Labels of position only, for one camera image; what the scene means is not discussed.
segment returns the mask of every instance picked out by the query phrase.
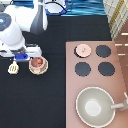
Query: black circular pad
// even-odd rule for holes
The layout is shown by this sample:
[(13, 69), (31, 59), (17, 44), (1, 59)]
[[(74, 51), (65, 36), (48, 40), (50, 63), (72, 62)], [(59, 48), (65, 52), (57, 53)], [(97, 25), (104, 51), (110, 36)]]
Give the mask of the black circular pad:
[(106, 45), (99, 45), (96, 48), (96, 54), (100, 57), (108, 57), (111, 55), (111, 49)]
[(112, 76), (115, 72), (114, 66), (109, 62), (100, 63), (98, 70), (103, 76)]
[(79, 62), (75, 66), (75, 72), (79, 76), (87, 76), (89, 75), (90, 71), (91, 68), (86, 62)]

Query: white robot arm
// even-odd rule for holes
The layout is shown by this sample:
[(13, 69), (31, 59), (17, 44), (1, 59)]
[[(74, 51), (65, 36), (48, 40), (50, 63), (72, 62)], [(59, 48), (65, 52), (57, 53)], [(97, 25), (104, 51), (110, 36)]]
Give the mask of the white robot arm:
[(43, 0), (34, 0), (34, 8), (9, 5), (0, 13), (0, 55), (15, 57), (27, 54), (28, 57), (40, 57), (42, 51), (38, 45), (25, 44), (22, 31), (41, 34), (47, 29), (48, 21)]

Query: black cable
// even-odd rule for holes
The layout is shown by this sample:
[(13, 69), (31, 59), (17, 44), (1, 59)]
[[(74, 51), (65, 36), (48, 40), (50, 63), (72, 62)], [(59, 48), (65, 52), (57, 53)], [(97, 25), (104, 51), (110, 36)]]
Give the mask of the black cable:
[(59, 4), (59, 3), (57, 3), (57, 2), (46, 2), (45, 4), (51, 4), (51, 3), (55, 3), (55, 4), (60, 5), (60, 6), (65, 10), (65, 12), (67, 12), (67, 10), (66, 10), (61, 4)]

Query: black table surface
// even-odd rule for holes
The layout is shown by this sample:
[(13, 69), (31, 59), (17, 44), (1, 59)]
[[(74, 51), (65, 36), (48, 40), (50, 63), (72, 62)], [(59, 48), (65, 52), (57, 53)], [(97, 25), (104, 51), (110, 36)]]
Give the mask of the black table surface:
[(66, 128), (65, 43), (111, 41), (107, 16), (53, 16), (48, 21), (41, 35), (23, 32), (48, 60), (45, 74), (33, 75), (25, 62), (19, 63), (17, 75), (10, 75), (12, 60), (0, 59), (0, 128)]

